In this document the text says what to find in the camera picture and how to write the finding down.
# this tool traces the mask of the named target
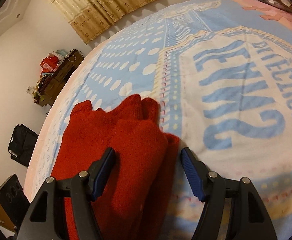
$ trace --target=light blue bedsheet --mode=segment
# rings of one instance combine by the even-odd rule
[[[91,100],[94,109],[110,110],[134,93],[158,100],[160,128],[179,136],[209,168],[231,179],[251,178],[278,239],[291,236],[291,15],[255,0],[192,0],[118,33],[65,98],[33,192],[52,171],[75,104]],[[178,162],[160,239],[191,239],[202,208]]]

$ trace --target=red knit fabric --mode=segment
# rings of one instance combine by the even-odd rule
[[[107,147],[116,164],[93,208],[105,240],[155,240],[160,231],[173,183],[179,139],[162,133],[158,103],[139,95],[114,110],[92,110],[90,101],[77,104],[64,132],[52,176],[66,179],[87,170]],[[70,240],[77,232],[70,199],[65,199]]]

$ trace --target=black bag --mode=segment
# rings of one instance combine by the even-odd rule
[[[38,134],[25,125],[16,125],[8,146],[10,158],[28,167],[37,138]]]

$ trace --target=metal rivet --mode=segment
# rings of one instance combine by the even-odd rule
[[[54,181],[54,178],[53,177],[48,177],[47,179],[46,179],[46,182],[47,183],[52,183]]]
[[[88,175],[88,172],[87,171],[81,171],[79,174],[78,174],[81,178],[83,177],[86,177]]]
[[[210,171],[210,172],[208,173],[208,176],[211,177],[211,178],[216,178],[217,175],[218,175],[218,174],[217,174],[215,171]]]
[[[249,183],[250,183],[250,179],[247,178],[247,177],[243,177],[243,178],[242,178],[242,181],[243,181],[245,184],[249,184]]]

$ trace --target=white dots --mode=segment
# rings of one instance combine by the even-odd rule
[[[143,98],[149,97],[150,93],[151,93],[150,91],[143,91],[143,92],[139,93],[139,95],[143,99]]]
[[[159,52],[159,50],[160,50],[160,48],[154,48],[154,49],[152,49],[152,50],[150,50],[150,51],[148,52],[148,55],[154,55],[154,54],[156,54],[157,52]]]
[[[57,143],[61,144],[62,143],[62,139],[63,139],[63,137],[61,135],[59,135],[57,137]]]
[[[99,100],[96,102],[96,104],[95,104],[95,106],[94,106],[94,110],[97,110],[98,108],[101,107],[102,101],[103,101],[103,99],[99,99]]]
[[[113,66],[113,69],[114,69],[114,68],[117,68],[117,67],[119,66],[119,64],[120,64],[120,62],[117,62],[116,65]]]
[[[137,63],[131,65],[131,66],[129,67],[129,71],[130,71],[130,72],[133,72],[133,71],[139,66],[139,64],[140,64],[140,62],[137,62]]]
[[[149,75],[153,73],[155,69],[156,69],[156,64],[149,64],[148,66],[144,68],[143,75]]]
[[[145,44],[149,39],[145,39],[141,44]]]
[[[67,116],[67,117],[65,118],[65,120],[64,120],[64,123],[69,123],[69,119],[70,119],[70,117]]]
[[[111,82],[111,79],[112,79],[112,78],[109,78],[108,80],[105,81],[105,83],[104,83],[104,87],[108,86],[108,84]]]
[[[118,88],[121,82],[122,82],[122,81],[121,81],[120,79],[116,80],[116,81],[111,85],[111,87],[110,87],[110,91],[113,91],[114,89]]]
[[[131,82],[128,82],[120,88],[118,94],[120,96],[128,96],[129,93],[132,91],[132,89],[133,89],[133,84]]]
[[[122,70],[123,68],[125,68],[128,65],[129,61],[126,61],[125,63],[123,63],[123,65],[120,66],[119,70]]]
[[[151,43],[155,43],[155,42],[157,42],[157,41],[160,41],[161,39],[162,39],[161,37],[160,37],[160,38],[156,38],[156,39],[152,40]]]
[[[92,94],[92,90],[90,90],[88,93],[87,93],[87,95],[86,95],[86,98],[89,98],[90,97],[90,95]]]
[[[103,76],[100,80],[99,80],[99,84],[102,83],[105,80],[106,76]]]
[[[145,51],[145,48],[142,48],[135,52],[136,55],[142,54]]]
[[[99,78],[101,77],[102,75],[99,75],[95,78],[95,81],[99,80]]]
[[[74,102],[73,102],[73,106],[77,105],[78,103],[78,99],[76,99]]]
[[[94,102],[94,100],[96,99],[97,94],[93,95],[92,98],[90,99],[91,102]]]

